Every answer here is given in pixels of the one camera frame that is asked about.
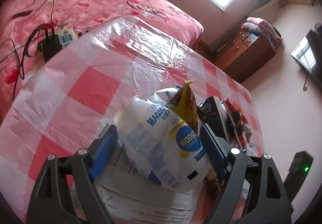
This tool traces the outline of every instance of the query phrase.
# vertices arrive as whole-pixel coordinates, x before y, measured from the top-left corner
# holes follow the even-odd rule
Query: table
[[[47,62],[21,89],[0,127],[0,191],[25,221],[34,182],[48,154],[87,148],[135,95],[191,85],[197,103],[215,95],[241,109],[263,152],[249,92],[169,35],[123,16],[83,35]]]

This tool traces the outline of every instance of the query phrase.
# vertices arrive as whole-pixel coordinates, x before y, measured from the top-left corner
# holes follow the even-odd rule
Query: floor
[[[322,92],[290,56],[317,22],[322,23],[322,7],[289,4],[261,13],[281,33],[284,49],[243,85],[251,92],[259,116],[265,151],[272,155],[282,180],[296,152],[307,150],[314,156],[310,172],[293,201],[295,221],[313,199],[322,182]]]

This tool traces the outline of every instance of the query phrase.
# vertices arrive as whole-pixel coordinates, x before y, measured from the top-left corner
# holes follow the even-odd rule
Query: pillow
[[[246,22],[241,26],[241,28],[246,28],[250,32],[255,33],[257,35],[263,35],[274,49],[277,49],[281,45],[280,40],[276,40],[267,30],[254,23]]]
[[[261,18],[253,18],[249,17],[246,20],[247,22],[254,23],[258,25],[259,27],[265,29],[267,32],[269,32],[272,37],[277,41],[282,41],[281,37],[276,33],[275,29],[266,21]]]

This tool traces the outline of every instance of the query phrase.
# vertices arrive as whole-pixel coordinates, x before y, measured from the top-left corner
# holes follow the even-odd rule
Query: screw
[[[55,154],[50,154],[50,155],[48,155],[48,157],[47,157],[47,159],[48,159],[49,161],[52,161],[54,158],[55,158]]]
[[[238,148],[232,148],[232,149],[230,150],[230,152],[231,152],[232,154],[238,155],[238,154],[240,153],[240,150],[239,150]]]
[[[80,155],[85,155],[87,153],[87,149],[86,148],[81,148],[79,151],[78,151],[78,154]]]
[[[271,158],[272,158],[272,156],[271,155],[268,155],[267,153],[264,153],[264,158],[266,158],[267,160],[270,160]]]

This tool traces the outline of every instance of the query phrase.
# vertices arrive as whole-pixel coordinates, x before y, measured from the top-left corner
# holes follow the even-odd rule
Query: television
[[[322,35],[311,30],[291,56],[322,90]]]

